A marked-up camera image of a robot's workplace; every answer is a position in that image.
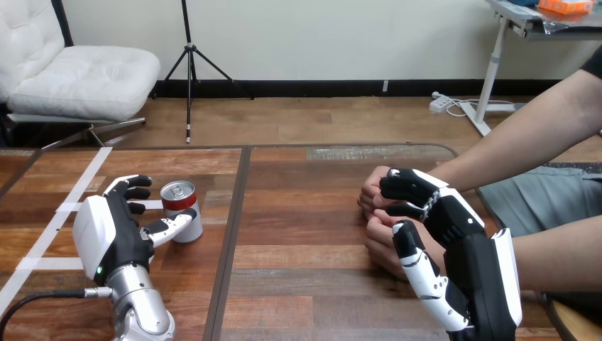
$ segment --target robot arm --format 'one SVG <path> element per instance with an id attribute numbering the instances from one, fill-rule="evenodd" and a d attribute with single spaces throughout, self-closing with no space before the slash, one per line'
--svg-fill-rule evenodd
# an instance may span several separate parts
<path id="1" fill-rule="evenodd" d="M 155 247 L 171 240 L 197 216 L 184 210 L 138 229 L 132 214 L 145 206 L 128 199 L 147 199 L 144 175 L 117 178 L 102 196 L 87 198 L 73 224 L 73 239 L 86 275 L 111 291 L 119 341 L 172 340 L 175 321 L 148 275 Z"/>
<path id="2" fill-rule="evenodd" d="M 414 223 L 402 220 L 393 225 L 393 243 L 403 271 L 426 309 L 445 330 L 456 332 L 466 328 L 468 298 L 446 276 L 440 275 Z"/>
<path id="3" fill-rule="evenodd" d="M 400 221 L 393 227 L 395 248 L 412 287 L 450 338 L 514 340 L 522 311 L 510 230 L 489 239 L 483 220 L 455 189 L 419 170 L 389 170 L 381 179 L 381 194 L 407 200 L 387 207 L 387 213 L 420 220 L 446 249 L 448 277 L 439 275 L 413 223 Z"/>

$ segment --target forearm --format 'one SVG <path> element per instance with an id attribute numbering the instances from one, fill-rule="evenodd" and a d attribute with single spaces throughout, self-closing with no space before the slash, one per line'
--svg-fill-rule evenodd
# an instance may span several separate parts
<path id="1" fill-rule="evenodd" d="M 522 290 L 602 291 L 602 216 L 517 237 L 513 244 Z"/>
<path id="2" fill-rule="evenodd" d="M 602 129 L 602 80 L 579 70 L 430 172 L 460 191 L 518 175 Z"/>

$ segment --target white armchair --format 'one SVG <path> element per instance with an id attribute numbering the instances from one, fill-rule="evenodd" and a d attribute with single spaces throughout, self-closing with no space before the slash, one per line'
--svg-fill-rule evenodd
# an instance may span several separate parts
<path id="1" fill-rule="evenodd" d="M 86 135 L 102 145 L 97 133 L 145 123 L 128 119 L 146 102 L 159 70 L 154 54 L 136 48 L 66 48 L 50 0 L 0 0 L 0 103 L 9 117 L 90 123 L 52 147 Z"/>

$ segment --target silver can lid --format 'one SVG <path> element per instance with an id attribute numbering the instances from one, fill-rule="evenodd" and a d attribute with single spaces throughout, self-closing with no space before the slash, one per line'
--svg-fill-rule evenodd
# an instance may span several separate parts
<path id="1" fill-rule="evenodd" d="M 191 196 L 195 186 L 188 181 L 174 181 L 161 188 L 161 197 L 164 200 L 178 201 Z"/>

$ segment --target can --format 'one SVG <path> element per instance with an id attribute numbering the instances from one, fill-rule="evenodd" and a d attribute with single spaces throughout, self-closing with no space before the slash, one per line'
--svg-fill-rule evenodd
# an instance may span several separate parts
<path id="1" fill-rule="evenodd" d="M 161 201 L 165 214 L 169 217 L 186 210 L 194 208 L 197 211 L 197 217 L 194 218 L 188 227 L 173 237 L 174 242 L 188 243 L 201 237 L 203 234 L 203 223 L 201 220 L 201 211 L 199 201 L 195 192 L 195 186 L 188 181 L 174 181 L 161 188 Z"/>

